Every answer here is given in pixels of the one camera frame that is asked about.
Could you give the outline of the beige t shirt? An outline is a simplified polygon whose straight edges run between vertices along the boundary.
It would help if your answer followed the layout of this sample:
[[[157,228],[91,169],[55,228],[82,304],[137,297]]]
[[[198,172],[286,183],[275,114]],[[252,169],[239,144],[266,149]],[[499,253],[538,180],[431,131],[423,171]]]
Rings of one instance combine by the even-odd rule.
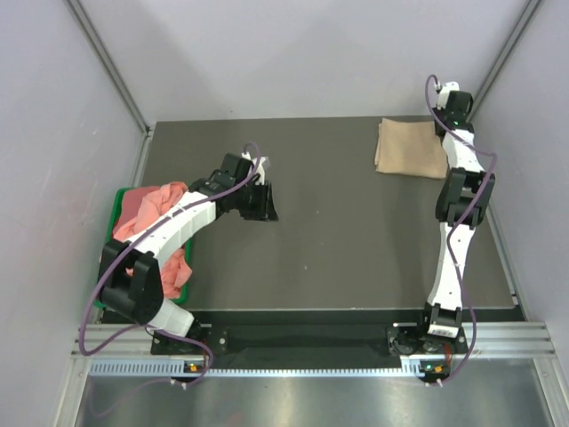
[[[432,121],[383,118],[378,124],[374,166],[378,173],[443,180],[448,164]]]

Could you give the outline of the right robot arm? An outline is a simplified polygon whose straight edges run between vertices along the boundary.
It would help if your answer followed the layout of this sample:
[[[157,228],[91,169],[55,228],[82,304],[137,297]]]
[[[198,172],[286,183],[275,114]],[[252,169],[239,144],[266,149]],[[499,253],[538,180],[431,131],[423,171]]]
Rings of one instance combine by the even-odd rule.
[[[463,275],[471,240],[485,219],[493,193],[497,156],[475,147],[475,131],[469,122],[470,93],[456,82],[442,84],[435,75],[427,77],[424,92],[447,160],[435,209],[440,230],[435,281],[421,325],[414,331],[417,345],[434,353],[463,338]]]

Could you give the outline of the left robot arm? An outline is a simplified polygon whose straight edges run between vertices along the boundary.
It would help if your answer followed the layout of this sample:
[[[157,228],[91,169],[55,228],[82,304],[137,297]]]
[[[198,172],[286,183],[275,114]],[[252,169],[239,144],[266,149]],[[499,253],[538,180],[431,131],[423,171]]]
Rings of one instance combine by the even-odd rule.
[[[170,335],[182,352],[196,350],[201,325],[166,296],[161,274],[177,250],[223,214],[236,211],[246,221],[277,221],[268,166],[268,157],[227,154],[220,168],[193,182],[178,202],[133,237],[110,239],[101,254],[95,300],[136,325]]]

